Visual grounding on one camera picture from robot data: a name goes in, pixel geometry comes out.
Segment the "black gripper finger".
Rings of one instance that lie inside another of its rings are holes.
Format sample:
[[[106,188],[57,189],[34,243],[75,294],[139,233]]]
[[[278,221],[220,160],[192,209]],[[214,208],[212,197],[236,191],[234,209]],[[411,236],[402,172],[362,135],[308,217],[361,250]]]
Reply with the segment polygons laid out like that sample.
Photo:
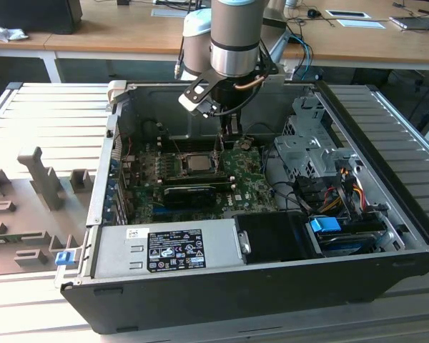
[[[220,117],[221,136],[223,142],[235,141],[243,135],[240,112]]]

